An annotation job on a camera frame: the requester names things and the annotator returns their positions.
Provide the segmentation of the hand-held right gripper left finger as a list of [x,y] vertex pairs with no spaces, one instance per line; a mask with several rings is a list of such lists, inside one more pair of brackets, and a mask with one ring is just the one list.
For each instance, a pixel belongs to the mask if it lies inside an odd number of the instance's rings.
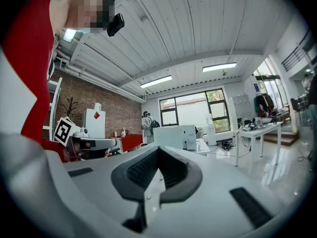
[[123,198],[121,192],[145,192],[115,173],[130,161],[146,158],[157,147],[144,147],[128,154],[72,163],[62,163],[54,151],[47,151],[53,189],[62,206],[61,217],[52,218],[55,238],[157,238],[159,229],[147,224],[143,202]]

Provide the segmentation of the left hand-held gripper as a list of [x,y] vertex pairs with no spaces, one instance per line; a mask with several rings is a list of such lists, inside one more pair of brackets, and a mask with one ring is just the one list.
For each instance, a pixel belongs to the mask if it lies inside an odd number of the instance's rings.
[[[114,139],[92,138],[88,130],[78,127],[68,119],[60,118],[54,132],[54,138],[65,147],[65,151],[72,161],[85,158],[85,152],[104,152],[116,146]],[[120,148],[108,151],[109,156],[121,154]]]

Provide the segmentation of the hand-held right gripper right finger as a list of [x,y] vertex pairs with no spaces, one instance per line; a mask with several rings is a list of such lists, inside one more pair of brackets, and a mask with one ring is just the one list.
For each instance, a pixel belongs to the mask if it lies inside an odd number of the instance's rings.
[[267,224],[256,228],[230,191],[245,189],[274,218],[284,205],[270,189],[229,163],[174,151],[200,167],[202,183],[184,202],[162,204],[148,225],[150,238],[256,238],[267,234]]

